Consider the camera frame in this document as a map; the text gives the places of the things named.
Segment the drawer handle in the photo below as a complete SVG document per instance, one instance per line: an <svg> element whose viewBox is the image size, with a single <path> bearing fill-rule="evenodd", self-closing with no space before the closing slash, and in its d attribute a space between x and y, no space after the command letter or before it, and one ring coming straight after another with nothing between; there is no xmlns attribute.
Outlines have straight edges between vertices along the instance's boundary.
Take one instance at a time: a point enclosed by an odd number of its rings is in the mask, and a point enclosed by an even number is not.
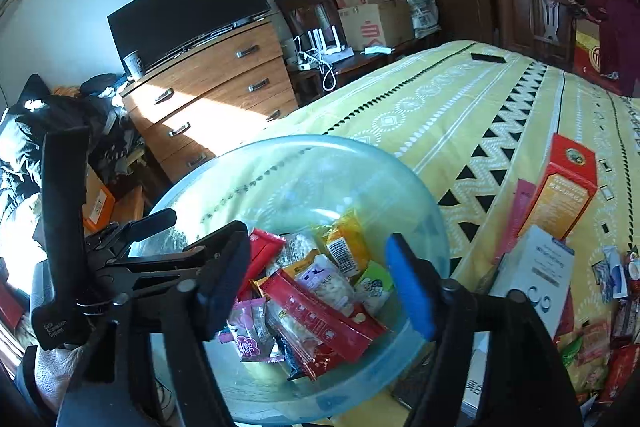
<svg viewBox="0 0 640 427"><path fill-rule="evenodd" d="M178 136L178 134L184 133L189 127L191 127L191 124L189 122L185 122L182 126L178 127L178 129L172 129L169 131L169 138L173 138L174 136Z"/></svg>
<svg viewBox="0 0 640 427"><path fill-rule="evenodd" d="M254 44L250 48L236 52L236 57L238 58L246 57L247 55L251 55L252 53L255 53L259 49L260 49L260 46L258 46L258 44Z"/></svg>
<svg viewBox="0 0 640 427"><path fill-rule="evenodd" d="M198 165L203 163L204 160L206 160L206 159L207 159L207 155L204 152L200 153L200 156L198 156L196 159L194 159L194 160L192 160L190 162L187 162L187 166L188 166L188 168L193 169L194 167L197 167Z"/></svg>
<svg viewBox="0 0 640 427"><path fill-rule="evenodd" d="M252 84L251 86L247 87L247 89L249 90L249 92L254 92L260 89L261 87L267 86L268 84L269 84L269 79L264 78L260 82L256 82L255 84Z"/></svg>
<svg viewBox="0 0 640 427"><path fill-rule="evenodd" d="M164 93L162 93L160 96L158 96L155 100L154 103L158 104L158 103L162 103L164 102L164 100L168 100L169 98L171 98L174 95L174 88L170 87L169 89L167 89Z"/></svg>
<svg viewBox="0 0 640 427"><path fill-rule="evenodd" d="M280 110L276 109L267 117L267 122L270 122L271 120L275 120L279 116L280 116Z"/></svg>

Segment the yellow snack packet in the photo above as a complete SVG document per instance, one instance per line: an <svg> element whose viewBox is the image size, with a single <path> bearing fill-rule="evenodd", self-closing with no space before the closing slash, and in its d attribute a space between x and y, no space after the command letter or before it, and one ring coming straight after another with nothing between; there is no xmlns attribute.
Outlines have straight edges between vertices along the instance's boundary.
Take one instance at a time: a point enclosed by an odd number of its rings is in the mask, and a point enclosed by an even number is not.
<svg viewBox="0 0 640 427"><path fill-rule="evenodd" d="M367 268L371 254L353 209L322 232L322 241L345 277L354 277Z"/></svg>

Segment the white cable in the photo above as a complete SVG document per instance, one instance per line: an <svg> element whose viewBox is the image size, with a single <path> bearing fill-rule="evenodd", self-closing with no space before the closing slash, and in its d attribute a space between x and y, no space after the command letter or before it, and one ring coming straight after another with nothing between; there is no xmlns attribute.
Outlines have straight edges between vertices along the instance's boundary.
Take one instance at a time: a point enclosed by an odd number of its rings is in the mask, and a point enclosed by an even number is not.
<svg viewBox="0 0 640 427"><path fill-rule="evenodd" d="M336 80L335 80L335 74L334 74L334 65L328 63L325 60L322 60L322 54L320 53L320 51L318 51L316 48L311 48L309 51L312 53L315 53L317 56L313 56L310 55L308 52L304 52L302 51L302 42L300 41L300 36L296 36L294 39L294 43L297 40L298 41L298 55L301 56L302 58L305 58L306 60L309 60L311 64L313 64L314 62L316 62L318 64L318 70L320 71L320 74L324 74L324 77L322 78L322 89L324 89L326 92L330 92L332 90L335 89L335 86L337 84ZM327 70L326 73L324 73L324 67L329 68ZM326 84L326 79L329 76L329 74L331 73L331 77L333 79L333 83L331 85L331 87L327 87Z"/></svg>

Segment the tv screen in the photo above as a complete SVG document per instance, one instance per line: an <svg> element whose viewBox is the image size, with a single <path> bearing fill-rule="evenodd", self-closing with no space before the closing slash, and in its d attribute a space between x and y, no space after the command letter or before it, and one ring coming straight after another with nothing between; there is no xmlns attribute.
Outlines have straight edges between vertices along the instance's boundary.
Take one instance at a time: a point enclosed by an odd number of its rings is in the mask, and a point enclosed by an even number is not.
<svg viewBox="0 0 640 427"><path fill-rule="evenodd" d="M134 0L108 21L120 60L137 51L148 70L195 39L269 9L266 0Z"/></svg>

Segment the maroon clothing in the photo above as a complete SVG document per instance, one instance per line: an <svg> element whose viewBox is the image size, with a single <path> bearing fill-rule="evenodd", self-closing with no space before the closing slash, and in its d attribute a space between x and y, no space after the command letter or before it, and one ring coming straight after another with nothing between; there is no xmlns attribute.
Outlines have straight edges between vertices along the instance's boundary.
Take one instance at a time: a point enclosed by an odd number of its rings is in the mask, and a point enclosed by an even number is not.
<svg viewBox="0 0 640 427"><path fill-rule="evenodd" d="M600 22L600 73L620 74L620 91L632 96L640 82L640 4L638 0L587 0Z"/></svg>

